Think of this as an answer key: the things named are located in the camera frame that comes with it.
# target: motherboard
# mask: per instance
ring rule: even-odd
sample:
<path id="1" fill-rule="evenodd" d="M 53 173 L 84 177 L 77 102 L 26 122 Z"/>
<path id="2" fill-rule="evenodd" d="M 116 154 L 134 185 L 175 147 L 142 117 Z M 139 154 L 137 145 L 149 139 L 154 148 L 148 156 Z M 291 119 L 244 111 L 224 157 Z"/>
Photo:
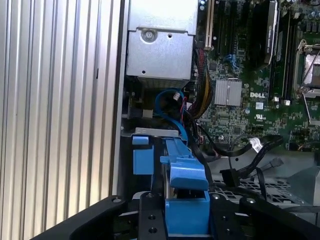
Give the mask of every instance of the motherboard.
<path id="1" fill-rule="evenodd" d="M 303 78 L 307 69 L 305 60 L 297 62 L 300 42 L 320 44 L 320 6 L 278 2 L 273 53 L 270 64 L 263 65 L 252 63 L 250 55 L 252 42 L 259 41 L 255 29 L 263 27 L 263 20 L 254 16 L 257 4 L 215 2 L 214 48 L 208 51 L 207 63 L 215 95 L 199 121 L 217 144 L 228 146 L 241 135 L 271 134 L 283 136 L 287 150 L 314 152 L 320 148 L 320 97 L 297 97 L 294 78 Z M 316 53 L 311 61 L 318 58 Z"/>

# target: screw hole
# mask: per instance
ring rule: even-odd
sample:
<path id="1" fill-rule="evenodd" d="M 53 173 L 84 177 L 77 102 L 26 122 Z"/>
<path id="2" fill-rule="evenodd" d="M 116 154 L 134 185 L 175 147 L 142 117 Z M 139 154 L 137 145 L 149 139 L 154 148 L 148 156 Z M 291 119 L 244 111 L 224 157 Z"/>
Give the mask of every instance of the screw hole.
<path id="1" fill-rule="evenodd" d="M 155 219 L 156 219 L 156 216 L 155 216 L 155 215 L 149 215 L 149 216 L 148 216 L 148 219 L 149 219 L 149 220 L 155 220 Z"/>
<path id="2" fill-rule="evenodd" d="M 158 231 L 158 229 L 156 229 L 155 227 L 149 228 L 149 233 L 151 233 L 151 234 L 155 234 L 157 231 Z"/>
<path id="3" fill-rule="evenodd" d="M 120 203 L 122 201 L 122 199 L 120 197 L 116 197 L 114 199 L 112 199 L 112 202 L 114 203 Z"/>

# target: yellow wire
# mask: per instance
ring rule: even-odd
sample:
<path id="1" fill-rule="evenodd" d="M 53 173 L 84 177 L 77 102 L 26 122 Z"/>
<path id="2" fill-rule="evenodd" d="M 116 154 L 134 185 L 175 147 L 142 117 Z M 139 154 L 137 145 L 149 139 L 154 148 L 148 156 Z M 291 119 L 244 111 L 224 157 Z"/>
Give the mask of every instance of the yellow wire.
<path id="1" fill-rule="evenodd" d="M 200 107 L 200 112 L 198 112 L 198 114 L 195 116 L 196 118 L 200 118 L 201 117 L 201 113 L 205 110 L 205 106 L 206 106 L 206 102 L 207 102 L 207 98 L 209 95 L 209 80 L 210 77 L 208 75 L 208 72 L 205 72 L 205 91 L 204 91 L 204 96 L 203 96 L 203 101 Z"/>

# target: blue plastic latch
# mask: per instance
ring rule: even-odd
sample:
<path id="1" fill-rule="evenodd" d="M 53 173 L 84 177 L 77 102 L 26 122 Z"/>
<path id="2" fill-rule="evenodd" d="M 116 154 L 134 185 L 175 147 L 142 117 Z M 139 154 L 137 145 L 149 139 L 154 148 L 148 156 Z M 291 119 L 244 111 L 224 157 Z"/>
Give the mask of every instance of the blue plastic latch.
<path id="1" fill-rule="evenodd" d="M 165 223 L 169 234 L 206 235 L 209 232 L 210 198 L 165 200 Z"/>
<path id="2" fill-rule="evenodd" d="M 170 165 L 170 187 L 207 191 L 205 167 L 192 156 L 189 148 L 180 138 L 166 138 L 165 143 L 167 156 L 161 156 L 160 161 Z"/>
<path id="3" fill-rule="evenodd" d="M 154 174 L 154 146 L 149 144 L 148 136 L 133 136 L 133 174 Z"/>

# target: dell logo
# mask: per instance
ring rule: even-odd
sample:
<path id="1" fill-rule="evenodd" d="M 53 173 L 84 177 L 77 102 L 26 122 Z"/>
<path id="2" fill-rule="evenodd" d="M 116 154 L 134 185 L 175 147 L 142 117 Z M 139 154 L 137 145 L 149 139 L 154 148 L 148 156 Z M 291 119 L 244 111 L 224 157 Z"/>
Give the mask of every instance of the dell logo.
<path id="1" fill-rule="evenodd" d="M 264 93 L 250 92 L 250 98 L 265 99 L 266 97 Z"/>

